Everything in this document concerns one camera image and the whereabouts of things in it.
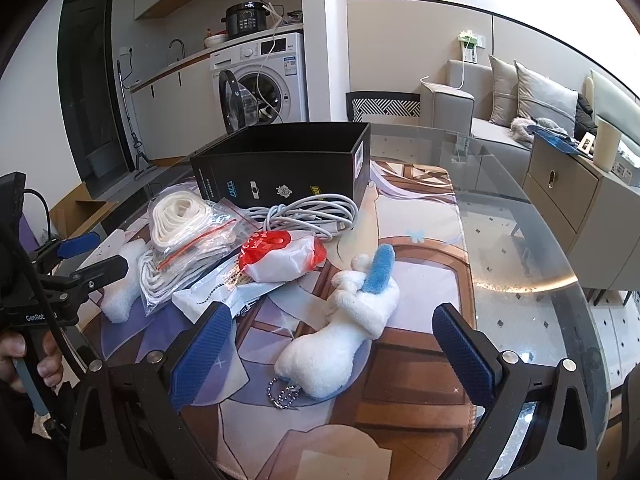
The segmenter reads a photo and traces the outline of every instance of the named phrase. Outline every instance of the printed table mat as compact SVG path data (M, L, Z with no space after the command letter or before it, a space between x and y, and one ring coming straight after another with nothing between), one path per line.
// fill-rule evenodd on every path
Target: printed table mat
M261 298L236 320L194 404L182 416L224 472L238 479L436 479L473 429L476 410L438 346L431 315L452 303L475 327L460 212L442 168L376 160L353 231L327 244L319 270ZM124 239L143 237L141 219ZM380 339L356 352L349 383L328 400L301 393L286 410L267 396L273 364L299 335L327 324L331 277L351 258L393 245L398 308ZM99 304L99 292L93 300ZM166 349L190 322L173 305L145 317L140 299L112 325L94 304L81 327L110 365ZM275 388L285 385L278 382Z

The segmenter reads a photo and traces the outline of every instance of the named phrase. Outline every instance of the drawer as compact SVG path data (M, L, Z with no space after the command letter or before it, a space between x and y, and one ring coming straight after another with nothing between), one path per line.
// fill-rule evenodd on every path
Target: drawer
M536 207L540 216L545 219L560 247L566 253L575 238L575 231L571 228L571 224L529 173L524 178L522 189Z
M528 173L577 231L596 191L598 178L573 157L540 138L533 144Z

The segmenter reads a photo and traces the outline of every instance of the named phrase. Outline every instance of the faucet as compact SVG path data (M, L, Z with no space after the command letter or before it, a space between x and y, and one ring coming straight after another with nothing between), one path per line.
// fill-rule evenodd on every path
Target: faucet
M174 40L171 40L171 43L169 43L169 48L171 48L176 41L178 43L180 43L180 46L182 47L182 59L184 59L185 58L185 55L184 55L184 43L182 42L182 40L179 40L178 38L175 38Z

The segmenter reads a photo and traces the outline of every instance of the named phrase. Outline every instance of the metal screw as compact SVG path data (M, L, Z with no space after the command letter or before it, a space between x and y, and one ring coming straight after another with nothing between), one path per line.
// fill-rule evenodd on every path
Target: metal screw
M100 359L94 359L93 361L91 361L91 364L89 364L89 370L91 370L92 372L97 372L101 368L102 361L100 361Z
M502 359L504 360L505 363L509 363L510 365L514 365L520 360L520 358L518 357L518 354L516 354L516 352L513 352L511 350L502 352Z
M146 355L146 361L151 364L156 364L162 361L162 352L159 350L152 350Z
M571 361L571 359L563 359L562 366L564 367L565 370L568 370L569 372L575 372L575 369L577 368L575 363Z

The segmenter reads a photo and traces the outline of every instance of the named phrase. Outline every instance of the white plush toy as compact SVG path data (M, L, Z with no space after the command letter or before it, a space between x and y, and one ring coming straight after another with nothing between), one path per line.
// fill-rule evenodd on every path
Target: white plush toy
M276 374L300 386L316 399L329 397L351 377L353 357L367 339L382 335L398 305L400 291L391 277L393 247L380 245L373 260L366 254L351 261L351 269L331 280L330 323L313 334L294 339L280 354Z

